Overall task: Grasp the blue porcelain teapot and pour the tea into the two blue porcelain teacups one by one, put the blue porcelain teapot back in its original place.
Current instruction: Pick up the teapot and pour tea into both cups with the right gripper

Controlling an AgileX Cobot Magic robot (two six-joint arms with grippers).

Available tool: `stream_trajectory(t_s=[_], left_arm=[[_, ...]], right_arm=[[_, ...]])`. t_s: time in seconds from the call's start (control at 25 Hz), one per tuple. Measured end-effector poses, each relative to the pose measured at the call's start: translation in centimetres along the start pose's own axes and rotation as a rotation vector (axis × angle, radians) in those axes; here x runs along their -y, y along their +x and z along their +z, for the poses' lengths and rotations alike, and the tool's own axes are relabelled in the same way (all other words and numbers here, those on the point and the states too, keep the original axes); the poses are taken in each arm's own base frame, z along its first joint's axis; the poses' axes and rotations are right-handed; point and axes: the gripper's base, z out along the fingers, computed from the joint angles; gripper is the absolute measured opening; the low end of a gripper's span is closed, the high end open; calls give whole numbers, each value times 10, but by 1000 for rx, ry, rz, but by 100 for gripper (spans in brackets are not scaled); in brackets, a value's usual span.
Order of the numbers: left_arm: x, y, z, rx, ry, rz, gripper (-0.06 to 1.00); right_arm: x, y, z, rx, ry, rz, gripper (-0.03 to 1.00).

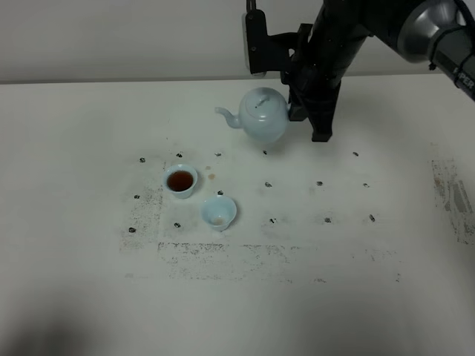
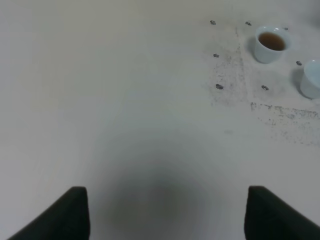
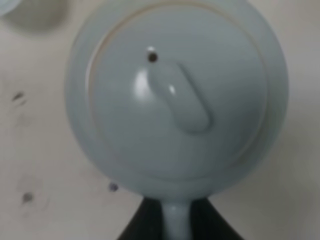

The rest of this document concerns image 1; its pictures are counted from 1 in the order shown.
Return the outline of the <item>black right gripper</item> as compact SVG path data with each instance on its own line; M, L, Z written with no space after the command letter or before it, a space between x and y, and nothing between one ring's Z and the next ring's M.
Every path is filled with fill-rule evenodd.
M333 135L341 79L370 34L362 24L365 9L364 1L325 1L311 31L298 44L290 70L281 74L289 85L290 122L308 118L299 93L315 94L309 111L313 142L328 142Z

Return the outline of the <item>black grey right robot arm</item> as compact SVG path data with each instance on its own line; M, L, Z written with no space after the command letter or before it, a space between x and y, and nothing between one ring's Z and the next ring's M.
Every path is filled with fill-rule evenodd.
M314 142L332 136L341 80L369 37L474 97L474 17L463 1L325 1L281 74L289 120L309 120Z

